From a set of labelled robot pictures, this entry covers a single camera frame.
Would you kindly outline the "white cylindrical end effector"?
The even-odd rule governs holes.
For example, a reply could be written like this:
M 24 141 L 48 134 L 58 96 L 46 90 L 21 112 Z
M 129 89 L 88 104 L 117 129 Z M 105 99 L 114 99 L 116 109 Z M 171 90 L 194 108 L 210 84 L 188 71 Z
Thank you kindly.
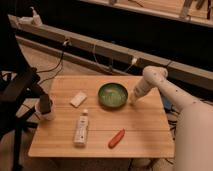
M 146 96 L 151 91 L 152 88 L 153 85 L 149 83 L 145 78 L 142 78 L 135 85 L 130 94 L 130 103 L 135 104 L 138 99 Z

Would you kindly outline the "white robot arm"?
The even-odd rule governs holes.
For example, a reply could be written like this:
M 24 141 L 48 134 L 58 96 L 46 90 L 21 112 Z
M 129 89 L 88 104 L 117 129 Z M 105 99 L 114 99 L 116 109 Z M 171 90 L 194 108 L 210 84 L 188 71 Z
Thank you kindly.
M 213 106 L 167 80 L 163 67 L 146 66 L 130 95 L 134 104 L 157 88 L 180 112 L 176 124 L 174 171 L 213 171 Z

